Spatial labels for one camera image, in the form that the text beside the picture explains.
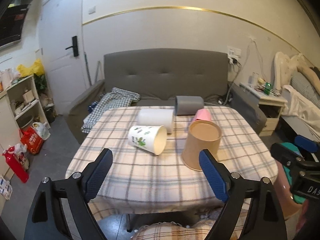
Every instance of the table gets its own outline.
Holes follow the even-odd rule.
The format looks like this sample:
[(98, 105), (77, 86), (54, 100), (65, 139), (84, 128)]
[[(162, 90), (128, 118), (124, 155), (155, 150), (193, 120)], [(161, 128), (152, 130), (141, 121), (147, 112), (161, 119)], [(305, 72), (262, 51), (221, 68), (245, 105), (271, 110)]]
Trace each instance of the table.
[(272, 94), (267, 96), (263, 92), (255, 90), (247, 83), (240, 83), (240, 87), (244, 89), (244, 92), (246, 92), (251, 101), (259, 106), (267, 117), (265, 127), (259, 136), (271, 135), (276, 129), (281, 113), (288, 101), (282, 96), (277, 97)]
[[(106, 111), (67, 169), (66, 178), (73, 172), (82, 171), (103, 148), (112, 150), (110, 171), (97, 197), (89, 203), (94, 217), (100, 220), (112, 214), (221, 206), (204, 174), (186, 167), (180, 156), (193, 116), (174, 117), (174, 131), (168, 135), (164, 152), (155, 156), (127, 143), (128, 130), (136, 124), (136, 115), (142, 108), (121, 107)], [(243, 117), (225, 106), (206, 108), (212, 115), (212, 121), (222, 129), (217, 160), (225, 164), (229, 171), (236, 171), (246, 179), (260, 180), (266, 176), (274, 182), (278, 173), (276, 162)]]

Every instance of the television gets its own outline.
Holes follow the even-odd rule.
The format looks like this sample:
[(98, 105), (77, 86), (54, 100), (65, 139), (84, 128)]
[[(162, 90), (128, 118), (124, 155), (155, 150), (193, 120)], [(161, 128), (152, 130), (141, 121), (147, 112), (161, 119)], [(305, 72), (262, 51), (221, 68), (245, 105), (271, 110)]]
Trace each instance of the television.
[(28, 4), (7, 8), (0, 18), (0, 49), (20, 41)]

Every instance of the sofa armrest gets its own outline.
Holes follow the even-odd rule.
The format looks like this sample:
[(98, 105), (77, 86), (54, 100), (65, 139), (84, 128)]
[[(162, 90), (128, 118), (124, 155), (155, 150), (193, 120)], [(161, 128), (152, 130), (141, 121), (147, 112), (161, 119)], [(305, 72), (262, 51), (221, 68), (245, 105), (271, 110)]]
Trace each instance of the sofa armrest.
[(104, 80), (99, 80), (79, 95), (65, 110), (63, 117), (76, 140), (82, 144), (86, 134), (81, 131), (84, 118), (89, 114), (88, 106), (104, 92)]
[(266, 124), (266, 115), (257, 105), (250, 101), (244, 90), (236, 84), (232, 86), (231, 98), (229, 105), (238, 111), (253, 130), (259, 134)]

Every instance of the nightstand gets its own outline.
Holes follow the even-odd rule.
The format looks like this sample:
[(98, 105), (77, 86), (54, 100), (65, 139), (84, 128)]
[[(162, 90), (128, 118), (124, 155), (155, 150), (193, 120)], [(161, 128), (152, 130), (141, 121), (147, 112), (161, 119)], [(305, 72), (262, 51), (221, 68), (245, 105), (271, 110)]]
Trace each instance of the nightstand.
[(262, 129), (259, 136), (271, 135), (276, 129), (282, 110), (288, 101), (282, 96), (277, 97), (271, 94), (267, 96), (263, 92), (255, 90), (247, 83), (240, 83), (240, 87), (248, 95), (249, 99), (257, 104), (267, 117), (265, 127)]

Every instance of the yellow plastic bag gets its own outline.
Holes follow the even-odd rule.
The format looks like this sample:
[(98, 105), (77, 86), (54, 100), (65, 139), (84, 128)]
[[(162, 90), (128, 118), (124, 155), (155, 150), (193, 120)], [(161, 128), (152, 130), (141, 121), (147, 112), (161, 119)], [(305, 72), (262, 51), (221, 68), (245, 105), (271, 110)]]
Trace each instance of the yellow plastic bag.
[(44, 67), (42, 65), (41, 59), (36, 59), (31, 67), (25, 67), (24, 65), (17, 66), (17, 70), (20, 72), (21, 77), (30, 76), (36, 74), (38, 76), (44, 75)]

